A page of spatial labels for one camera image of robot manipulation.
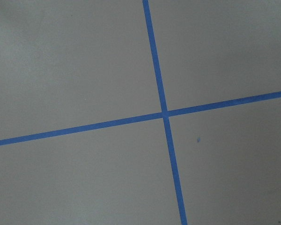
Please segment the blue tape line crosswise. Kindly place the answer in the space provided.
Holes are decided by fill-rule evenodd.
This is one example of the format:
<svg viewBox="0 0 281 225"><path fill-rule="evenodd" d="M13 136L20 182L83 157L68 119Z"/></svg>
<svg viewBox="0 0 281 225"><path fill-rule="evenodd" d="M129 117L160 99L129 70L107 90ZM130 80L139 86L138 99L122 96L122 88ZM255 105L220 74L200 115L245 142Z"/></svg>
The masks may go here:
<svg viewBox="0 0 281 225"><path fill-rule="evenodd" d="M256 96L251 96L251 97L237 98L237 99L221 101L221 102L216 102L216 103L191 106L191 107L180 108L180 109L176 109L176 110L170 110L166 113L166 115L169 117L173 117L173 116L179 116L179 115L183 115L183 114L209 111L209 110L213 110L213 109L231 107L231 106L236 106L236 105L244 105L244 104L271 100L271 99L276 99L276 98L281 98L281 91L262 94L262 95L256 95ZM80 133L80 132L85 132L85 131L90 131L90 130L97 130L97 129L108 128L108 127L115 127L115 126L132 124L132 123L143 122L143 121L148 121L148 120L156 120L156 119L161 119L162 117L163 117L163 114L161 112L157 112L157 113L151 113L151 114L129 117L129 118L124 118L124 119L111 120L111 121L99 122L99 123L95 123L95 124L83 125L83 126L78 126L78 127L70 127L70 128L65 128L65 129L37 133L37 134L7 138L7 139L0 140L0 146L10 145L10 144L14 144L14 143L34 141L34 140L38 140L38 139L51 138L51 137L62 136L62 135L69 135L69 134Z"/></svg>

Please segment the blue tape line lengthwise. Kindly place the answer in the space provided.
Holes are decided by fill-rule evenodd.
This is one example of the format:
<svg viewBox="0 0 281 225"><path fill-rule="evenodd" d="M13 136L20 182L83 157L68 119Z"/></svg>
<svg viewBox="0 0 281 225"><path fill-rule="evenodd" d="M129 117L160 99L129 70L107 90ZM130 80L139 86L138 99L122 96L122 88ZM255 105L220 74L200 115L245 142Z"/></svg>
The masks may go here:
<svg viewBox="0 0 281 225"><path fill-rule="evenodd" d="M160 107L161 107L161 115L162 115L162 119L163 119L164 131L165 131L166 141L167 141L167 146L168 146L170 165L171 165L172 177L173 177L173 182L174 182L174 187L175 187L175 192L176 192L176 199L177 199L177 206L178 206L178 211L179 211L179 216L180 216L180 222L182 225L186 225L186 224L188 224L188 222L187 222L187 216L186 216L186 212L185 212L185 204L184 204L184 199L183 199L180 176L179 176L179 171L178 171L178 166L177 166L177 158L176 158L172 131L171 131L171 126L170 126L169 112L168 112L166 96L165 96L165 92L164 92L162 73L161 73L161 69L160 69L158 52L157 52L157 47L156 47L156 42L155 42L155 34L154 34L152 17L151 17L151 12L150 12L150 7L149 7L149 1L144 0L142 2L142 4L143 4L143 9L144 9L149 45L150 45L150 50L151 50L151 55L152 55L153 66L154 66L156 85L157 85L157 89L158 89L158 96L159 96Z"/></svg>

